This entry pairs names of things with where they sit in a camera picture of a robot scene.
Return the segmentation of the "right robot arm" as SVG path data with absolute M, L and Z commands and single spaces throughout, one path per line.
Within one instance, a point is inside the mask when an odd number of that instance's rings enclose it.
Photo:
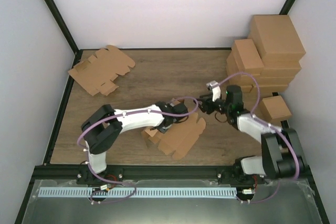
M 260 119 L 245 109 L 240 86 L 229 85 L 226 98 L 216 81 L 207 85 L 209 94 L 198 98 L 198 107 L 206 114 L 217 112 L 236 130 L 245 133 L 261 144 L 261 156 L 247 156 L 236 160 L 233 177 L 244 184 L 252 175 L 270 179 L 299 178 L 308 169 L 308 163 L 296 130 L 282 128 Z

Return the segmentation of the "stack of cardboard blanks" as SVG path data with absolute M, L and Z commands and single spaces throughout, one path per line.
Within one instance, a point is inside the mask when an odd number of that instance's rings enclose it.
M 135 61 L 119 48 L 107 45 L 68 71 L 69 75 L 91 96 L 108 96 L 118 88 L 113 81 L 135 67 Z

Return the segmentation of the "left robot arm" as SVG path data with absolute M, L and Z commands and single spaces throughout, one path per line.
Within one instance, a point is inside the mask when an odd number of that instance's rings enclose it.
M 114 109 L 103 105 L 81 126 L 77 144 L 87 153 L 86 168 L 78 183 L 102 184 L 107 179 L 107 151 L 124 132 L 148 127 L 165 133 L 169 128 L 190 115 L 183 103 L 156 102 L 144 108 L 132 110 Z

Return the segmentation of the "cardboard box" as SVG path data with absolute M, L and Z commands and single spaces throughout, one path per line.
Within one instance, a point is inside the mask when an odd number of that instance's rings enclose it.
M 153 145 L 175 161 L 183 159 L 206 128 L 204 118 L 192 113 L 182 123 L 173 124 L 165 133 L 146 127 L 141 135 L 146 145 Z

